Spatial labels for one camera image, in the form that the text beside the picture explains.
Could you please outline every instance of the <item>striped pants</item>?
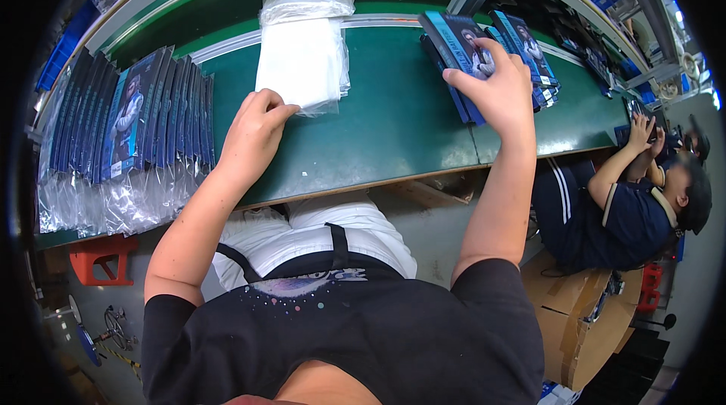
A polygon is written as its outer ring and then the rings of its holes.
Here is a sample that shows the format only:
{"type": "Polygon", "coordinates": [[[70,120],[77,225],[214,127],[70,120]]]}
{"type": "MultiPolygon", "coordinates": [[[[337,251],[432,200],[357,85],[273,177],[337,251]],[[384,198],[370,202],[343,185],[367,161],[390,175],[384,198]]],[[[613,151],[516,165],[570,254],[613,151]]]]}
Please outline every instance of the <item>striped pants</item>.
{"type": "Polygon", "coordinates": [[[547,157],[537,161],[532,205],[542,244],[558,257],[568,222],[577,211],[582,188],[594,175],[593,162],[584,154],[547,157]]]}

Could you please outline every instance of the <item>person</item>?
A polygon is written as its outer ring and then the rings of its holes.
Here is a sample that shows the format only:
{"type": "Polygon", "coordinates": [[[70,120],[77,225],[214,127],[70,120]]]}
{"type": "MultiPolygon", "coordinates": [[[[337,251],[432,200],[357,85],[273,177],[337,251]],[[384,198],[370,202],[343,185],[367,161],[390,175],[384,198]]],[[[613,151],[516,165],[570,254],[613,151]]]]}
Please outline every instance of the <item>person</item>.
{"type": "Polygon", "coordinates": [[[495,63],[492,59],[492,54],[476,45],[476,35],[470,29],[463,29],[461,36],[464,37],[469,46],[471,47],[471,62],[474,68],[474,77],[485,81],[489,79],[489,76],[494,74],[495,63]]]}
{"type": "Polygon", "coordinates": [[[495,74],[443,76],[477,104],[501,149],[451,290],[414,279],[401,235],[360,195],[291,203],[289,222],[268,208],[227,221],[298,110],[271,90],[252,92],[217,166],[149,263],[141,352],[149,403],[540,399],[542,339],[518,270],[537,162],[529,70],[495,41],[476,43],[492,51],[495,74]],[[205,303],[200,285],[216,254],[231,260],[215,261],[228,292],[205,303]]]}
{"type": "Polygon", "coordinates": [[[527,54],[530,58],[537,60],[537,63],[540,63],[540,61],[545,57],[540,45],[537,44],[537,41],[533,37],[531,37],[523,25],[517,25],[517,32],[522,39],[525,54],[527,54]]]}
{"type": "Polygon", "coordinates": [[[698,234],[706,224],[711,184],[693,153],[679,153],[662,189],[645,176],[665,140],[658,128],[656,141],[648,143],[654,123],[634,115],[627,145],[597,173],[581,155],[538,164],[532,205],[542,244],[563,273],[639,268],[684,231],[698,234]]]}
{"type": "Polygon", "coordinates": [[[692,152],[703,164],[709,157],[711,142],[703,132],[695,117],[688,117],[691,128],[683,133],[683,128],[678,126],[673,132],[666,134],[666,144],[661,153],[656,156],[656,167],[663,167],[664,170],[672,163],[678,152],[685,150],[692,152]]]}
{"type": "Polygon", "coordinates": [[[144,95],[141,94],[141,75],[136,74],[126,86],[126,103],[118,111],[109,138],[113,142],[113,162],[127,160],[131,156],[129,138],[132,125],[139,115],[144,95]]]}

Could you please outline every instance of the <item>white pants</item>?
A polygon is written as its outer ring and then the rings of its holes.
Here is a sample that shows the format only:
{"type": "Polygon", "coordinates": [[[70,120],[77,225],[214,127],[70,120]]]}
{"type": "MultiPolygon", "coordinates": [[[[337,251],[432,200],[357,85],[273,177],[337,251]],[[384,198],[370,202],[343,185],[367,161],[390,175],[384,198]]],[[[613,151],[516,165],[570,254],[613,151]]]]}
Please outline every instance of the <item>white pants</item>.
{"type": "MultiPolygon", "coordinates": [[[[270,207],[236,211],[224,224],[219,242],[240,251],[260,277],[300,255],[332,250],[330,222],[346,229],[348,251],[370,255],[406,279],[416,277],[416,260],[404,239],[365,191],[333,194],[287,204],[288,223],[270,207]]],[[[242,268],[215,253],[212,260],[226,291],[246,285],[242,268]]]]}

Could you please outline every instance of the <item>green table surface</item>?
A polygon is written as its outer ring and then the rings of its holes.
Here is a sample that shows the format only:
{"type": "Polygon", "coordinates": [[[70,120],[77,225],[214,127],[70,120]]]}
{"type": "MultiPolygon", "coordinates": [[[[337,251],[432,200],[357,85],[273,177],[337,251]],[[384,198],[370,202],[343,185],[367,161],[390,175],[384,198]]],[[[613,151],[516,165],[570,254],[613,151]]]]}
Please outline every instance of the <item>green table surface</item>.
{"type": "MultiPolygon", "coordinates": [[[[417,14],[425,9],[442,11],[448,1],[356,0],[356,4],[358,13],[417,14]]],[[[165,45],[176,44],[177,55],[194,52],[259,28],[260,7],[261,0],[183,1],[120,42],[110,51],[111,58],[123,68],[165,45]]],[[[475,19],[489,23],[485,14],[475,19]]],[[[256,206],[491,164],[499,138],[487,126],[461,123],[444,82],[421,49],[421,33],[420,28],[403,27],[347,29],[351,90],[339,104],[340,113],[290,119],[277,156],[241,204],[256,206]]],[[[533,35],[554,44],[539,32],[533,35]]],[[[254,90],[259,51],[256,45],[203,63],[204,72],[216,76],[218,153],[234,113],[254,90]]],[[[613,127],[627,122],[619,98],[601,96],[584,68],[551,55],[548,60],[562,90],[557,105],[535,114],[538,155],[613,146],[613,127]]],[[[74,231],[43,234],[36,237],[36,248],[77,239],[74,231]]]]}
{"type": "MultiPolygon", "coordinates": [[[[254,205],[479,163],[444,82],[419,44],[420,28],[352,28],[349,95],[338,115],[292,117],[275,159],[242,200],[254,205]]],[[[259,45],[203,63],[214,77],[221,151],[240,102],[254,90],[259,45]]]]}
{"type": "MultiPolygon", "coordinates": [[[[402,181],[491,164],[500,140],[488,126],[461,123],[445,83],[419,43],[420,28],[353,28],[346,31],[351,90],[340,113],[294,116],[277,155],[241,201],[245,207],[402,181]]],[[[254,90],[259,45],[203,63],[215,73],[214,143],[254,90]]],[[[548,55],[562,83],[560,101],[534,116],[537,154],[614,145],[613,127],[627,122],[622,103],[601,96],[578,65],[548,55]]],[[[36,247],[76,241],[75,232],[36,237],[36,247]]]]}

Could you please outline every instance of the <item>orange stool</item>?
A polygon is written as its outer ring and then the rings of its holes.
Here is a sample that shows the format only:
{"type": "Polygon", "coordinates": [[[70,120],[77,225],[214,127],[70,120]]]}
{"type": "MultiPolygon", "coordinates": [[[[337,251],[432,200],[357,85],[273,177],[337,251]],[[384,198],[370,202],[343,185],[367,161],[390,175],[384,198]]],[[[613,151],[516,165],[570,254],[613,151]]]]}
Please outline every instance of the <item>orange stool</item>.
{"type": "Polygon", "coordinates": [[[663,268],[650,264],[642,270],[642,285],[640,286],[641,291],[655,290],[661,284],[661,276],[663,275],[663,268]]]}
{"type": "Polygon", "coordinates": [[[640,295],[640,302],[636,310],[642,313],[655,312],[658,309],[658,301],[661,300],[661,293],[655,290],[647,290],[640,295]]]}
{"type": "Polygon", "coordinates": [[[70,264],[83,285],[133,285],[126,279],[126,258],[129,252],[139,248],[136,237],[124,238],[123,235],[90,239],[70,245],[70,264]],[[106,264],[118,256],[118,277],[106,264]],[[93,265],[99,264],[108,279],[96,279],[93,265]]]}

